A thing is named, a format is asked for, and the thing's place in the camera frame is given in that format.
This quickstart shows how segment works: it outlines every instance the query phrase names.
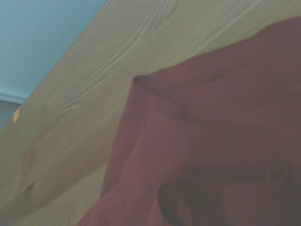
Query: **red fabric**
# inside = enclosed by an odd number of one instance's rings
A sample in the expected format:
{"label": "red fabric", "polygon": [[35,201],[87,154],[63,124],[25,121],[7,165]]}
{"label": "red fabric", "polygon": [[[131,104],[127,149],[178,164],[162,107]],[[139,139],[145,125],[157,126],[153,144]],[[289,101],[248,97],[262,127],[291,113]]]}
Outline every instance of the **red fabric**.
{"label": "red fabric", "polygon": [[300,226],[301,18],[133,78],[78,226]]}

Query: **wooden surface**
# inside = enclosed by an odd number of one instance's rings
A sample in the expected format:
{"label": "wooden surface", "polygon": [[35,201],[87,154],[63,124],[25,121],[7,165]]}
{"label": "wooden surface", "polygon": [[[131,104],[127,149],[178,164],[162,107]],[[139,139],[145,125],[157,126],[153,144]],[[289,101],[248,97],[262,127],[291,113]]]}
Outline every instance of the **wooden surface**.
{"label": "wooden surface", "polygon": [[0,223],[72,226],[97,200],[131,78],[301,16],[301,0],[110,0],[0,133]]}

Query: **light blue wall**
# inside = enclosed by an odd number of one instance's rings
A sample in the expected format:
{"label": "light blue wall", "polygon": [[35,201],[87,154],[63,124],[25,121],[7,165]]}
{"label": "light blue wall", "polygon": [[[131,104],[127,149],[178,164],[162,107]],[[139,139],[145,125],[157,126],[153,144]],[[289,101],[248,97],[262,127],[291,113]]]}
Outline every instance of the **light blue wall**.
{"label": "light blue wall", "polygon": [[105,2],[0,0],[0,100],[27,98]]}

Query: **maroon cloth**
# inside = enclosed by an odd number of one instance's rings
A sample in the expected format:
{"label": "maroon cloth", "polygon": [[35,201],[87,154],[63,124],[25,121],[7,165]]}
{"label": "maroon cloth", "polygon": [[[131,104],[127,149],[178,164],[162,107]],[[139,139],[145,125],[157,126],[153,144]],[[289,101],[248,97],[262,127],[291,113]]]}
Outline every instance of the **maroon cloth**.
{"label": "maroon cloth", "polygon": [[301,18],[133,78],[78,226],[300,226]]}

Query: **crumpled fabric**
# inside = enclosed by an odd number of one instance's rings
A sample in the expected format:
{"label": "crumpled fabric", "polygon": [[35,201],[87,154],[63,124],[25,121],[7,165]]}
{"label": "crumpled fabric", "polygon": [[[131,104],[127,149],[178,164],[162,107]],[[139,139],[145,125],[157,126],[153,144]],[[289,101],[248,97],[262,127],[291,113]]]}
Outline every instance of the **crumpled fabric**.
{"label": "crumpled fabric", "polygon": [[301,225],[301,18],[132,80],[78,226]]}

